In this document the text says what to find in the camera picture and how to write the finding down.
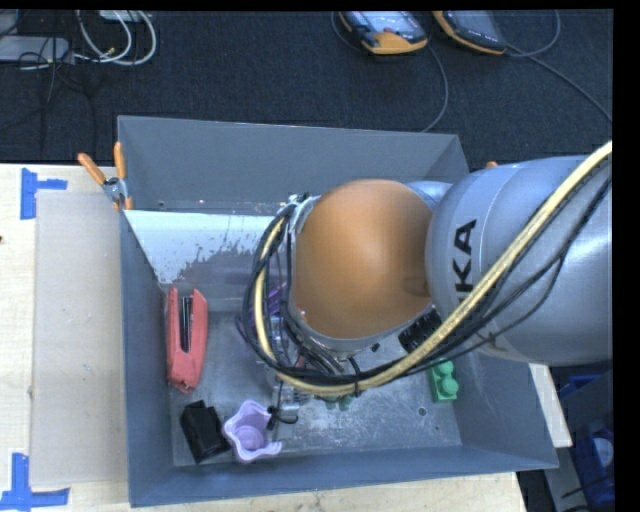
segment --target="black cable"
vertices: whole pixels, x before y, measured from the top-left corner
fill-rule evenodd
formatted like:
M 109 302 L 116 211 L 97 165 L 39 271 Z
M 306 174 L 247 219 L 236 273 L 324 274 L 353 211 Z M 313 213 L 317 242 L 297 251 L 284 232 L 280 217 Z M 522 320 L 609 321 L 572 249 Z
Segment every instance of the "black cable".
M 54 15 L 53 15 L 53 55 L 51 57 L 52 60 L 52 65 L 51 65 L 51 85 L 49 86 L 49 94 L 47 95 L 47 101 L 45 102 L 45 104 L 47 106 L 49 106 L 49 102 L 51 101 L 51 93 L 53 92 L 53 86 L 55 85 L 56 82 L 56 71 L 57 71 L 57 66 L 56 66 L 56 56 L 57 56 L 57 41 L 58 41 L 58 37 L 56 34 L 56 28 L 57 28 L 57 20 L 58 20 L 58 11 L 53 11 Z
M 601 170 L 603 168 L 604 167 L 602 165 L 600 165 L 599 167 L 595 168 L 594 172 L 591 174 L 590 177 L 593 177 L 598 172 L 598 170 Z M 589 178 L 585 179 L 581 186 L 584 186 L 584 183 L 586 181 L 588 181 Z M 494 306 L 492 309 L 490 309 L 491 306 L 493 305 L 493 302 L 497 298 L 497 294 L 500 292 L 500 290 L 504 286 L 504 282 L 506 281 L 506 279 L 509 277 L 509 275 L 511 275 L 512 272 L 515 271 L 515 269 L 517 267 L 517 264 L 520 261 L 522 261 L 522 259 L 529 252 L 530 248 L 533 246 L 535 241 L 537 241 L 539 239 L 539 237 L 542 235 L 542 233 L 548 227 L 548 225 L 551 223 L 551 221 L 553 219 L 555 219 L 555 217 L 559 214 L 559 211 L 562 210 L 564 208 L 564 206 L 568 203 L 569 198 L 567 199 L 567 201 L 565 201 L 565 203 L 561 207 L 559 207 L 555 212 L 553 212 L 553 214 L 550 216 L 548 221 L 542 227 L 540 232 L 531 241 L 531 243 L 528 244 L 523 249 L 523 251 L 518 256 L 518 258 L 516 258 L 514 263 L 509 267 L 509 269 L 507 269 L 507 271 L 505 271 L 503 276 L 501 276 L 501 278 L 499 279 L 498 283 L 496 283 L 496 285 L 494 287 L 492 287 L 492 290 L 488 294 L 486 294 L 485 297 L 483 297 L 479 301 L 478 304 L 476 304 L 476 306 L 474 308 L 474 311 L 467 318 L 465 318 L 463 320 L 461 325 L 459 325 L 447 337 L 447 339 L 443 340 L 443 343 L 441 344 L 441 346 L 446 346 L 447 347 L 446 353 L 450 355 L 450 358 L 460 357 L 461 355 L 466 354 L 466 353 L 470 352 L 471 350 L 475 350 L 476 348 L 478 348 L 482 344 L 487 343 L 489 341 L 492 341 L 497 336 L 503 334 L 507 330 L 512 329 L 515 325 L 517 325 L 517 324 L 523 322 L 524 320 L 526 320 L 528 317 L 530 317 L 532 314 L 534 314 L 542 306 L 542 304 L 544 304 L 544 302 L 549 297 L 550 292 L 553 289 L 553 287 L 554 287 L 554 285 L 555 285 L 555 283 L 557 281 L 558 275 L 560 274 L 560 269 L 562 268 L 562 263 L 564 261 L 564 258 L 566 257 L 566 254 L 567 254 L 569 248 L 571 247 L 573 241 L 575 240 L 575 237 L 579 234 L 579 232 L 587 224 L 589 218 L 593 214 L 593 211 L 595 211 L 595 208 L 597 207 L 598 203 L 603 200 L 603 198 L 604 198 L 604 196 L 605 196 L 605 194 L 608 191 L 610 186 L 611 186 L 611 177 L 609 177 L 601 185 L 598 193 L 593 197 L 593 199 L 591 200 L 589 206 L 584 210 L 581 220 L 576 224 L 576 226 L 572 230 L 572 233 L 570 234 L 570 236 L 567 237 L 565 243 L 560 248 L 560 250 L 558 251 L 556 256 L 549 261 L 549 263 L 545 266 L 545 268 L 541 269 L 538 272 L 536 272 L 536 274 L 531 276 L 524 283 L 521 283 L 519 286 L 517 286 L 510 293 L 510 295 L 507 297 L 507 299 L 503 299 L 501 301 L 501 303 L 499 303 L 497 306 Z M 577 187 L 573 191 L 573 194 L 570 197 L 574 197 L 575 193 L 577 193 L 577 190 L 579 190 L 579 188 L 580 187 Z M 269 233 L 270 233 L 270 230 L 267 230 L 267 232 L 265 232 L 265 235 L 263 235 L 263 239 L 266 238 L 266 235 L 268 235 Z M 287 261 L 287 266 L 288 266 L 288 269 L 290 271 L 290 269 L 291 269 L 291 265 L 290 265 L 290 263 L 291 263 L 291 248 L 290 248 L 290 244 L 289 243 L 287 244 L 287 246 L 288 246 L 287 247 L 287 249 L 288 249 L 287 250 L 287 256 L 288 256 L 287 257 L 287 260 L 288 260 Z M 264 252 L 264 244 L 262 246 L 262 250 L 260 251 L 260 254 L 262 254 L 262 252 Z M 256 268 L 254 269 L 254 273 L 253 273 L 254 280 L 252 281 L 252 284 L 248 287 L 247 293 L 245 294 L 245 303 L 243 304 L 243 314 L 245 315 L 245 330 L 246 330 L 246 325 L 247 325 L 247 323 L 246 323 L 247 322 L 247 312 L 249 311 L 249 305 L 250 305 L 250 301 L 251 301 L 251 296 L 252 296 L 254 285 L 255 285 L 255 278 L 257 278 L 259 272 L 261 271 L 262 266 L 267 264 L 268 259 L 270 257 L 269 254 L 271 254 L 272 252 L 273 252 L 273 249 L 271 247 L 268 248 L 267 255 L 265 256 L 265 258 L 263 258 L 263 259 L 261 259 L 261 260 L 259 260 L 257 262 Z M 550 268 L 552 268 L 553 264 L 556 264 L 557 267 L 556 267 L 556 269 L 554 271 L 554 275 L 553 275 L 550 283 L 547 286 L 547 289 L 546 289 L 545 293 L 543 294 L 543 296 L 538 300 L 538 302 L 527 313 L 522 315 L 520 318 L 514 320 L 511 324 L 509 324 L 505 328 L 501 329 L 498 333 L 494 333 L 490 337 L 482 339 L 479 343 L 476 343 L 472 347 L 468 347 L 467 349 L 465 349 L 463 351 L 460 351 L 460 352 L 458 352 L 458 353 L 456 353 L 454 355 L 451 355 L 452 350 L 454 348 L 459 347 L 464 341 L 469 339 L 473 334 L 477 333 L 478 330 L 480 330 L 482 327 L 484 327 L 492 318 L 494 318 L 497 314 L 499 314 L 513 300 L 515 300 L 515 298 L 519 297 L 522 293 L 524 293 L 524 291 L 526 291 L 531 286 L 533 286 L 533 284 L 535 284 L 537 281 L 539 281 L 546 274 L 546 272 Z M 291 283 L 291 276 L 288 275 L 287 276 L 287 284 L 290 285 L 290 283 Z M 287 312 L 287 308 L 282 308 L 282 312 L 283 312 L 283 316 L 284 316 L 284 320 L 285 320 L 285 327 L 287 329 L 297 328 L 297 326 L 295 326 L 295 322 L 293 321 L 293 319 L 291 319 L 290 316 L 287 315 L 287 313 L 286 313 Z M 296 333 L 293 333 L 293 339 L 295 339 L 295 338 L 296 338 Z M 450 343 L 450 344 L 447 344 L 446 341 L 448 339 L 453 339 L 454 341 L 452 343 Z M 400 359 L 396 359 L 394 361 L 390 361 L 388 363 L 382 364 L 382 365 L 377 366 L 377 367 L 375 367 L 373 369 L 370 369 L 370 370 L 356 372 L 355 375 L 353 375 L 353 374 L 351 374 L 351 375 L 331 375 L 331 374 L 327 374 L 327 373 L 325 373 L 323 371 L 318 371 L 317 369 L 316 369 L 316 371 L 310 371 L 308 369 L 301 370 L 301 369 L 297 369 L 297 368 L 285 367 L 285 366 L 283 366 L 281 364 L 278 364 L 278 362 L 274 362 L 271 358 L 269 358 L 262 351 L 262 349 L 260 348 L 257 340 L 255 340 L 255 339 L 251 340 L 251 345 L 256 350 L 256 353 L 258 353 L 258 355 L 261 358 L 263 358 L 268 365 L 272 366 L 277 371 L 280 371 L 280 372 L 282 372 L 284 374 L 290 375 L 291 377 L 295 377 L 295 378 L 301 379 L 301 380 L 306 381 L 306 382 L 314 383 L 316 385 L 324 385 L 324 384 L 354 384 L 354 385 L 356 385 L 357 382 L 359 382 L 361 380 L 364 380 L 366 378 L 369 378 L 371 376 L 375 376 L 375 375 L 379 374 L 380 372 L 388 369 L 389 367 L 391 367 L 396 362 L 400 361 Z M 403 377 L 403 376 L 412 375 L 414 373 L 417 373 L 418 371 L 423 371 L 426 368 L 435 366 L 436 364 L 438 364 L 438 361 L 436 360 L 436 358 L 439 358 L 443 353 L 444 353 L 443 351 L 434 350 L 432 353 L 428 354 L 419 364 L 414 365 L 413 368 L 408 369 L 404 374 L 399 375 L 397 378 Z
M 436 64 L 438 65 L 438 69 L 440 70 L 440 75 L 442 76 L 442 83 L 444 87 L 444 99 L 442 101 L 442 108 L 440 109 L 440 113 L 436 116 L 436 118 L 431 122 L 429 126 L 427 126 L 424 130 L 422 130 L 423 133 L 430 131 L 431 129 L 433 129 L 435 125 L 437 125 L 440 122 L 440 120 L 442 119 L 442 116 L 444 116 L 444 113 L 447 110 L 447 106 L 449 105 L 449 81 L 447 80 L 447 74 L 444 70 L 444 66 L 442 65 L 442 62 L 440 61 L 440 58 L 438 57 L 435 50 L 433 49 L 433 45 L 428 45 L 428 48 L 429 48 L 429 51 L 431 52 L 431 55 L 433 55 L 433 58 L 435 59 Z
M 609 112 L 607 112 L 605 110 L 605 108 L 600 105 L 595 98 L 593 98 L 593 96 L 591 96 L 587 91 L 585 91 L 582 87 L 580 87 L 577 83 L 575 83 L 573 80 L 571 80 L 570 78 L 568 78 L 567 76 L 563 75 L 560 71 L 558 71 L 557 69 L 549 66 L 549 64 L 546 64 L 544 62 L 542 62 L 539 59 L 536 59 L 535 57 L 532 56 L 528 56 L 528 59 L 532 60 L 533 62 L 535 62 L 536 64 L 542 66 L 543 68 L 547 69 L 548 71 L 550 71 L 551 73 L 553 73 L 554 75 L 556 75 L 558 78 L 561 78 L 562 80 L 564 80 L 566 83 L 568 83 L 571 87 L 573 87 L 576 91 L 578 91 L 580 94 L 582 94 L 587 100 L 589 100 L 593 106 L 595 106 L 600 112 L 602 112 L 602 114 L 607 118 L 607 120 L 610 123 L 613 123 L 613 119 L 611 117 L 611 115 L 609 114 Z
M 352 357 L 347 358 L 347 360 L 349 361 L 349 363 L 351 364 L 351 366 L 353 367 L 353 371 L 355 372 L 356 375 L 360 376 L 360 374 L 362 373 L 360 370 L 360 366 L 358 366 L 358 363 L 356 362 L 356 360 Z
M 458 358 L 458 357 L 460 357 L 460 356 L 462 356 L 464 354 L 467 354 L 467 353 L 471 352 L 472 350 L 475 350 L 476 348 L 479 348 L 481 345 L 484 345 L 486 343 L 490 343 L 491 341 L 495 340 L 498 336 L 501 336 L 502 334 L 504 334 L 505 332 L 509 331 L 510 329 L 515 327 L 516 325 L 519 325 L 520 323 L 524 322 L 527 318 L 531 317 L 544 304 L 544 302 L 547 300 L 547 298 L 549 297 L 553 287 L 556 284 L 556 281 L 557 281 L 558 276 L 560 274 L 560 270 L 562 268 L 564 260 L 565 260 L 565 258 L 567 256 L 567 254 L 568 254 L 573 242 L 575 241 L 576 237 L 580 234 L 580 232 L 588 224 L 589 219 L 591 218 L 591 215 L 593 214 L 593 212 L 595 211 L 597 206 L 604 200 L 604 197 L 608 193 L 610 187 L 611 187 L 611 178 L 608 178 L 599 187 L 599 189 L 596 192 L 596 194 L 594 194 L 593 198 L 589 202 L 589 205 L 584 210 L 584 213 L 582 215 L 582 218 L 581 218 L 580 222 L 574 227 L 574 230 L 567 237 L 567 240 L 565 241 L 563 246 L 560 248 L 560 250 L 558 251 L 556 256 L 554 258 L 552 258 L 552 260 L 547 265 L 545 265 L 545 267 L 543 269 L 541 269 L 540 271 L 536 272 L 536 274 L 534 274 L 534 276 L 533 276 L 534 278 L 529 278 L 527 281 L 525 281 L 523 284 L 521 284 L 519 287 L 517 287 L 509 297 L 503 299 L 501 304 L 499 304 L 496 308 L 494 308 L 491 311 L 489 316 L 484 318 L 482 320 L 482 322 L 479 322 L 479 323 L 473 325 L 472 328 L 475 329 L 475 331 L 476 331 L 475 334 L 477 334 L 480 337 L 480 335 L 478 334 L 477 331 L 482 329 L 490 320 L 492 320 L 495 316 L 497 316 L 497 314 L 502 312 L 502 310 L 505 307 L 507 307 L 509 304 L 511 304 L 513 302 L 513 300 L 515 300 L 515 298 L 519 297 L 522 293 L 524 293 L 524 291 L 526 291 L 533 284 L 535 284 L 535 282 L 537 282 L 544 274 L 546 274 L 546 272 L 551 268 L 552 265 L 557 264 L 556 270 L 554 271 L 554 275 L 551 278 L 551 281 L 550 281 L 549 285 L 547 286 L 547 289 L 546 289 L 544 295 L 538 300 L 538 302 L 527 313 L 525 313 L 520 318 L 518 318 L 518 319 L 514 320 L 513 322 L 511 322 L 506 327 L 500 329 L 496 333 L 492 333 L 487 338 L 481 338 L 481 341 L 479 343 L 473 345 L 472 347 L 470 347 L 468 349 L 465 349 L 465 350 L 463 350 L 463 351 L 461 351 L 461 352 L 459 352 L 459 353 L 457 353 L 457 354 L 455 354 L 453 356 L 448 355 L 447 356 L 448 359 L 456 359 L 456 358 Z M 434 355 L 430 355 L 430 357 L 428 359 L 432 359 L 433 357 L 439 358 L 439 357 L 442 357 L 442 356 L 443 356 L 443 354 L 435 353 Z M 416 370 L 415 371 L 412 370 L 411 373 L 409 373 L 409 374 L 417 373 L 417 371 L 422 371 L 422 370 L 425 370 L 427 368 L 431 368 L 432 366 L 435 366 L 435 364 L 429 364 L 429 365 L 424 365 L 424 366 L 423 365 L 416 366 L 416 367 L 414 367 L 414 369 L 416 369 Z
M 84 95 L 87 98 L 87 101 L 89 102 L 89 112 L 91 113 L 91 126 L 92 126 L 92 134 L 91 134 L 91 147 L 93 148 L 93 154 L 96 155 L 95 158 L 96 160 L 97 155 L 98 155 L 98 121 L 97 121 L 97 115 L 96 115 L 96 104 L 94 101 L 94 96 L 98 93 L 98 91 L 100 90 L 100 88 L 102 87 L 102 85 L 104 84 L 104 73 L 102 73 L 100 75 L 100 80 L 98 82 L 98 85 L 95 87 L 95 89 L 93 91 L 89 91 L 87 88 L 87 75 L 86 75 L 86 69 L 85 69 L 85 62 L 83 61 L 80 64 L 80 69 L 82 72 L 82 88 L 84 91 Z
M 271 329 L 271 310 L 269 308 L 269 283 L 271 280 L 270 268 L 271 268 L 271 260 L 269 260 L 267 264 L 264 266 L 264 286 L 262 287 L 262 311 L 264 311 L 265 316 L 269 319 L 268 322 L 265 322 L 267 337 L 269 339 L 272 339 L 273 330 Z
M 565 508 L 562 512 L 579 512 L 581 510 L 591 511 L 591 507 L 588 505 L 576 505 L 575 507 Z
M 44 49 L 47 46 L 47 43 L 49 42 L 49 40 L 51 39 L 51 36 L 47 36 L 44 40 L 44 43 L 42 43 L 42 46 L 40 47 L 40 53 L 38 54 L 38 58 L 36 59 L 36 66 L 38 66 L 37 62 L 39 62 L 40 60 L 44 60 L 45 63 L 47 64 L 43 69 L 47 69 L 49 67 L 49 62 L 47 61 L 47 59 L 45 59 L 43 57 L 43 53 L 44 53 Z M 48 96 L 48 100 L 45 101 L 44 97 L 41 96 L 39 98 L 40 101 L 40 160 L 42 160 L 42 155 L 44 152 L 44 146 L 46 143 L 46 138 L 47 138 L 47 108 L 49 107 L 49 101 L 51 101 L 50 96 Z
M 281 242 L 281 236 L 282 236 L 282 233 L 283 233 L 284 229 L 286 228 L 286 223 L 283 223 L 283 225 L 280 227 L 279 233 L 274 238 L 274 241 L 272 242 L 272 245 L 270 247 L 266 248 L 267 252 L 266 252 L 265 256 L 261 257 L 262 253 L 265 251 L 266 242 L 267 242 L 267 240 L 269 238 L 269 235 L 275 229 L 277 223 L 280 222 L 280 220 L 282 220 L 282 219 L 290 219 L 294 209 L 295 209 L 295 205 L 294 204 L 290 204 L 290 205 L 287 205 L 285 208 L 283 208 L 278 214 L 276 214 L 276 216 L 269 223 L 268 228 L 263 233 L 260 241 L 258 242 L 258 248 L 256 250 L 255 257 L 254 257 L 254 265 L 253 265 L 253 270 L 252 270 L 252 279 L 251 279 L 250 285 L 247 287 L 247 289 L 245 291 L 245 295 L 244 295 L 244 298 L 243 298 L 243 307 L 242 307 L 242 322 L 243 322 L 243 325 L 244 325 L 244 333 L 245 333 L 245 335 L 247 337 L 247 340 L 249 341 L 250 345 L 253 347 L 255 352 L 258 354 L 258 356 L 267 365 L 269 365 L 270 367 L 272 367 L 273 369 L 275 369 L 277 371 L 283 371 L 287 367 L 281 365 L 277 361 L 274 362 L 260 347 L 260 345 L 258 343 L 258 340 L 256 338 L 256 335 L 253 332 L 254 328 L 253 328 L 253 326 L 251 324 L 251 312 L 252 312 L 251 299 L 252 299 L 252 296 L 253 296 L 253 290 L 255 288 L 256 279 L 257 279 L 258 275 L 260 274 L 260 272 L 265 268 L 265 266 L 268 265 L 269 259 L 270 259 L 271 255 L 273 254 L 273 252 L 275 250 L 274 248 L 277 248 L 277 246 Z M 296 373 L 305 374 L 305 371 L 301 370 L 301 369 L 296 369 Z
M 140 37 L 138 35 L 138 24 L 137 23 L 133 23 L 133 13 L 130 10 L 127 10 L 127 14 L 129 15 L 129 19 L 131 20 L 131 25 L 132 25 L 132 27 L 130 28 L 131 33 L 132 33 L 131 37 L 134 38 L 134 44 L 135 44 L 133 57 L 131 59 L 131 62 L 137 62 L 137 60 L 138 60 L 138 50 L 140 49 L 139 48 L 140 47 L 140 44 L 139 44 L 140 43 Z M 131 71 L 133 73 L 137 72 L 137 67 L 138 66 L 130 66 L 130 67 L 132 68 Z
M 553 9 L 553 13 L 555 14 L 555 18 L 556 18 L 556 31 L 551 41 L 549 41 L 549 43 L 544 45 L 542 48 L 539 48 L 538 50 L 533 50 L 526 53 L 510 44 L 507 44 L 507 49 L 515 50 L 517 53 L 507 52 L 504 55 L 506 55 L 507 57 L 514 57 L 514 58 L 533 57 L 534 55 L 539 55 L 551 49 L 556 44 L 556 41 L 558 41 L 558 38 L 560 37 L 560 13 L 558 12 L 558 9 Z
M 283 386 L 284 382 L 280 381 L 280 387 L 278 388 L 278 400 L 277 400 L 277 405 L 273 406 L 269 406 L 267 407 L 267 412 L 269 414 L 271 414 L 271 418 L 269 418 L 269 421 L 267 423 L 267 430 L 273 430 L 274 427 L 276 426 L 276 421 L 279 421 L 280 423 L 284 423 L 285 425 L 295 425 L 296 423 L 298 423 L 298 416 L 296 416 L 296 418 L 294 420 L 285 420 L 284 418 L 282 418 L 282 416 L 280 416 L 280 408 L 282 407 L 282 386 Z
M 18 57 L 18 61 L 16 62 L 16 67 L 19 70 L 26 70 L 29 67 L 33 67 L 34 64 L 32 64 L 31 62 L 29 63 L 30 66 L 24 66 L 22 65 L 22 60 L 25 59 L 26 57 L 35 57 L 36 58 L 36 62 L 35 62 L 35 66 L 36 68 L 40 65 L 40 61 L 44 61 L 44 65 L 42 66 L 42 69 L 44 69 L 45 67 L 49 66 L 49 63 L 46 61 L 46 59 L 42 56 L 42 50 L 44 49 L 44 46 L 41 47 L 41 50 L 39 53 L 36 52 L 23 52 L 20 54 L 20 56 Z
M 342 42 L 344 44 L 346 44 L 352 50 L 358 52 L 359 54 L 368 55 L 368 52 L 364 48 L 362 48 L 362 47 L 358 48 L 357 46 L 351 44 L 351 42 L 340 33 L 340 30 L 338 30 L 338 26 L 336 25 L 336 16 L 338 16 L 338 12 L 337 11 L 332 11 L 329 16 L 331 18 L 331 26 L 333 27 L 333 31 L 342 40 Z
M 283 308 L 280 314 L 282 315 L 287 331 L 291 333 L 292 339 L 298 342 L 298 348 L 303 349 L 305 357 L 314 363 L 314 366 L 320 370 L 324 370 L 325 373 L 330 375 L 335 375 L 336 372 L 342 370 L 339 363 L 336 362 L 329 353 L 319 347 L 299 328 L 298 324 L 291 317 L 288 308 Z
M 280 262 L 280 251 L 276 251 L 276 267 L 278 269 L 278 293 L 282 293 L 282 289 L 285 286 L 284 278 L 282 275 L 282 264 Z M 281 312 L 282 302 L 278 304 L 278 335 L 280 336 L 280 343 L 284 350 L 284 355 L 287 359 L 289 366 L 293 365 L 291 358 L 289 357 L 289 342 L 284 333 L 284 320 L 282 319 Z
M 0 132 L 11 128 L 12 126 L 17 126 L 19 124 L 24 123 L 28 119 L 32 119 L 34 115 L 40 112 L 41 107 L 37 107 L 29 112 L 27 112 L 24 116 L 19 117 L 18 119 L 14 119 L 13 121 L 8 122 L 5 125 L 0 126 Z
M 600 484 L 602 482 L 604 482 L 605 480 L 610 480 L 613 478 L 613 475 L 605 475 L 605 476 L 601 476 L 599 478 L 596 478 L 595 480 L 592 480 L 591 482 L 588 482 L 584 485 L 581 485 L 580 487 L 577 487 L 576 489 L 573 489 L 572 491 L 569 492 L 565 492 L 562 496 L 560 496 L 561 498 L 568 498 L 569 496 L 573 496 L 576 493 L 579 493 L 580 491 L 584 491 L 585 489 L 592 487 L 596 484 Z

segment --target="blue tape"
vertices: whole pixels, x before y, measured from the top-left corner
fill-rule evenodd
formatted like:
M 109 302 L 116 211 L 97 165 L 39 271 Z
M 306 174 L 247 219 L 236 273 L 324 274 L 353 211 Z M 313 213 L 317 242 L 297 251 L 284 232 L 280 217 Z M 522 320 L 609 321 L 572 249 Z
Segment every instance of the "blue tape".
M 0 510 L 30 512 L 32 507 L 56 507 L 67 504 L 69 488 L 59 491 L 31 492 L 29 457 L 14 453 L 12 463 L 11 490 L 2 492 Z
M 22 168 L 22 191 L 20 197 L 20 219 L 33 219 L 36 216 L 36 192 L 47 188 L 51 190 L 66 190 L 66 180 L 38 180 L 38 174 Z

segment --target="wooden table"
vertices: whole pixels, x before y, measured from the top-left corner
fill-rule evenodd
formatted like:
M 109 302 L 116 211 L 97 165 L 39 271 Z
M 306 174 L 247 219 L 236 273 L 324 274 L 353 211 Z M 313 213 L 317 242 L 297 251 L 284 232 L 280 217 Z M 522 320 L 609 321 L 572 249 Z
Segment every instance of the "wooden table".
M 100 192 L 80 166 L 26 165 L 41 180 L 67 180 L 64 194 Z M 0 491 L 11 485 L 11 454 L 29 455 L 37 219 L 20 220 L 20 173 L 0 164 Z M 103 169 L 109 176 L 113 169 Z M 60 435 L 73 435 L 61 432 Z M 74 484 L 68 505 L 51 510 L 130 510 L 125 481 Z M 34 492 L 45 491 L 33 487 Z M 151 507 L 158 511 L 526 511 L 514 473 Z

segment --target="purple object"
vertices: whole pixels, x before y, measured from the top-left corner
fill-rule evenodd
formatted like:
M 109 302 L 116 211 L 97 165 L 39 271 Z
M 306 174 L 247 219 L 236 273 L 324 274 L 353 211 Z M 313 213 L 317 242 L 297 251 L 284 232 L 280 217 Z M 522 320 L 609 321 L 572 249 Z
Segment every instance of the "purple object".
M 225 421 L 222 434 L 231 443 L 236 459 L 243 464 L 264 457 L 275 457 L 282 442 L 267 442 L 265 430 L 271 414 L 262 405 L 246 400 L 238 412 Z

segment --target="green object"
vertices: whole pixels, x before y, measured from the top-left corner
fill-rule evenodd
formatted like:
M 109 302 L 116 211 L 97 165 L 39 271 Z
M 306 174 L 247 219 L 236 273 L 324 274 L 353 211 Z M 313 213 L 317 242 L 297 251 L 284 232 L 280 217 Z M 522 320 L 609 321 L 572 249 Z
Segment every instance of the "green object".
M 349 405 L 353 402 L 353 395 L 347 395 L 343 397 L 340 402 L 338 402 L 338 407 L 340 407 L 341 411 L 346 411 L 349 409 Z
M 453 362 L 443 360 L 437 366 L 429 369 L 429 383 L 434 402 L 444 402 L 458 398 L 460 385 L 453 376 Z

